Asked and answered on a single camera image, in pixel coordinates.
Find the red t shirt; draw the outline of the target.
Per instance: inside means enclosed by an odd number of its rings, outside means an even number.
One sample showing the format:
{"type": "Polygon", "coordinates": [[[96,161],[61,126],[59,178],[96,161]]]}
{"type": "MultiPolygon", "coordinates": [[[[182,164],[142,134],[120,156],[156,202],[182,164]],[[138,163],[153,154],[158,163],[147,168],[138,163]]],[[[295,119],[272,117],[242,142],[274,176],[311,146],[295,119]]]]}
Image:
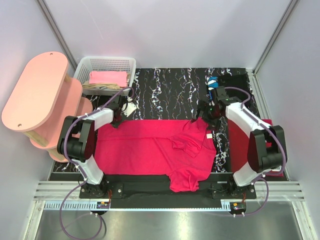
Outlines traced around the red t shirt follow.
{"type": "Polygon", "coordinates": [[[94,153],[106,175],[166,175],[173,192],[195,192],[216,157],[202,120],[129,120],[98,130],[94,153]]]}

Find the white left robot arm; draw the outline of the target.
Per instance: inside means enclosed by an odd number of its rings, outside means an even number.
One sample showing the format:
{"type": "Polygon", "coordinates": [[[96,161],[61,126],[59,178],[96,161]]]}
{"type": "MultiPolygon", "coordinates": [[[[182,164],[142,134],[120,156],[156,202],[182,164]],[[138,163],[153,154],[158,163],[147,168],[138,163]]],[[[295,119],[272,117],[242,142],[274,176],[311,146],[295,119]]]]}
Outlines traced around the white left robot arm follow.
{"type": "Polygon", "coordinates": [[[83,180],[89,185],[99,185],[104,176],[94,158],[96,131],[109,124],[119,126],[125,102],[125,96],[116,96],[106,106],[81,116],[67,116],[63,121],[57,152],[79,169],[83,180]]]}

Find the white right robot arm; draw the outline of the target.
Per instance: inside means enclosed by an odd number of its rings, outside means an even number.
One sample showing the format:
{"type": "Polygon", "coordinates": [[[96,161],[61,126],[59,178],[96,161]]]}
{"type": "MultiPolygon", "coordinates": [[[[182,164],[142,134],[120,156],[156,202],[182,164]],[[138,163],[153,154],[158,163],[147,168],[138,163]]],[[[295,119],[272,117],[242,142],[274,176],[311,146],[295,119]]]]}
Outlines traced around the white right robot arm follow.
{"type": "Polygon", "coordinates": [[[254,115],[246,106],[251,98],[241,101],[230,97],[227,87],[218,86],[210,90],[211,99],[201,100],[197,105],[193,121],[201,118],[209,130],[218,130],[222,117],[232,121],[248,139],[247,161],[228,179],[222,193],[231,197],[244,195],[258,180],[266,175],[281,175],[287,164],[284,129],[270,125],[254,115]]]}

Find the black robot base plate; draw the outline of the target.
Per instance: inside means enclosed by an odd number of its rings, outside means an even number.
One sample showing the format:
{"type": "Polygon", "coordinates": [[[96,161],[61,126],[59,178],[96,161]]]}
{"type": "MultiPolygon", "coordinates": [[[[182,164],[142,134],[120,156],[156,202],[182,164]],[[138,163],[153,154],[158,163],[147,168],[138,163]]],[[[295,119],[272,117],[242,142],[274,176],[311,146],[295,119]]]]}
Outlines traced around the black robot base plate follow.
{"type": "Polygon", "coordinates": [[[166,175],[105,175],[100,187],[84,185],[81,199],[110,200],[112,210],[120,209],[219,209],[224,201],[255,200],[254,186],[245,191],[227,189],[231,173],[211,173],[199,182],[198,190],[173,192],[166,175]]]}

